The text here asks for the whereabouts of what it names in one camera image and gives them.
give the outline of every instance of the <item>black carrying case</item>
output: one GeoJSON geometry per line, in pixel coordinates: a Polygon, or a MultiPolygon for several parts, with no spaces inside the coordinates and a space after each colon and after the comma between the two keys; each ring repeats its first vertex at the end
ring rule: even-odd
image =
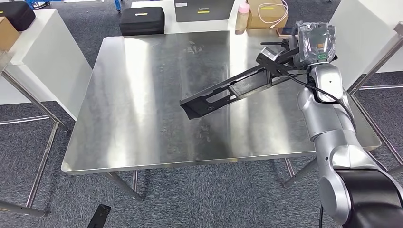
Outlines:
{"type": "Polygon", "coordinates": [[[36,16],[26,2],[16,1],[0,3],[0,17],[6,17],[21,32],[28,29],[36,16]]]}
{"type": "Polygon", "coordinates": [[[119,26],[122,36],[164,34],[165,14],[161,7],[127,8],[119,26]]]}

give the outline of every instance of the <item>robotic arm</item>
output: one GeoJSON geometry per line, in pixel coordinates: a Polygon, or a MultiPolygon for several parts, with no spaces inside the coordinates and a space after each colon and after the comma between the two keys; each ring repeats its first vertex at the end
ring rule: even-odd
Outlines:
{"type": "Polygon", "coordinates": [[[200,118],[290,79],[303,84],[297,104],[315,145],[324,211],[344,228],[403,227],[403,189],[358,142],[340,71],[330,63],[336,57],[335,28],[297,22],[296,34],[298,39],[281,43],[284,53],[264,48],[258,66],[181,100],[181,107],[189,119],[200,118]],[[295,78],[302,74],[307,83],[295,78]],[[230,94],[207,101],[224,90],[230,94]]]}

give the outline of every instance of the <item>gray carpet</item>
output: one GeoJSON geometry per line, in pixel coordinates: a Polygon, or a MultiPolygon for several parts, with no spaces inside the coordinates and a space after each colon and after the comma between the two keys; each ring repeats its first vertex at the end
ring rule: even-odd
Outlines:
{"type": "MultiPolygon", "coordinates": [[[[295,20],[328,21],[338,2],[288,0],[289,25],[295,20]]],[[[112,1],[86,3],[53,2],[89,63],[93,66],[102,39],[118,36],[120,15],[112,1]]],[[[398,82],[402,75],[380,74],[376,85],[398,82]]],[[[401,151],[403,99],[401,89],[360,91],[358,97],[401,151]]],[[[69,127],[74,121],[55,103],[46,103],[69,127]]],[[[0,119],[40,114],[31,104],[0,106],[0,119]]],[[[41,159],[51,121],[0,126],[1,200],[25,205],[32,179],[41,159]]],[[[34,207],[49,209],[46,218],[0,213],[5,228],[85,228],[98,204],[112,207],[106,228],[159,227],[318,227],[320,202],[317,170],[289,189],[281,186],[287,178],[283,160],[200,165],[184,168],[139,171],[138,203],[123,194],[101,175],[69,176],[60,170],[69,133],[58,131],[34,207]]],[[[375,156],[388,167],[397,163],[381,146],[375,156]]],[[[312,157],[292,159],[298,170],[312,157]]],[[[119,173],[130,181],[130,172],[119,173]]],[[[403,184],[403,176],[395,178],[403,184]]],[[[335,224],[325,216],[324,227],[335,224]]]]}

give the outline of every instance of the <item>brown box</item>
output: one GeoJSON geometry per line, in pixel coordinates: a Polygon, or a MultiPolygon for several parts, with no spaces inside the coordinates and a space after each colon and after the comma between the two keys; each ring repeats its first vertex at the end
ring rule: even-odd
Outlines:
{"type": "MultiPolygon", "coordinates": [[[[247,0],[250,5],[249,17],[248,17],[248,25],[247,29],[269,29],[274,23],[266,24],[260,18],[258,14],[258,7],[262,3],[276,3],[282,4],[281,0],[247,0]]],[[[276,21],[283,17],[286,9],[284,6],[261,6],[260,7],[260,15],[262,19],[265,21],[276,21]]],[[[288,20],[288,15],[278,23],[275,28],[283,28],[286,25],[288,20]]]]}
{"type": "Polygon", "coordinates": [[[10,24],[9,20],[5,17],[0,17],[0,50],[10,51],[18,37],[19,33],[10,24]]]}

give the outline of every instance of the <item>pink bottle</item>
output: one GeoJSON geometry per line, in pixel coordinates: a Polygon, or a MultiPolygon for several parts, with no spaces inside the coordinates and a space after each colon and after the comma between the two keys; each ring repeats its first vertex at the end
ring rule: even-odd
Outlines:
{"type": "Polygon", "coordinates": [[[248,23],[250,5],[247,3],[241,3],[238,6],[237,22],[235,24],[235,31],[244,32],[248,23]]]}

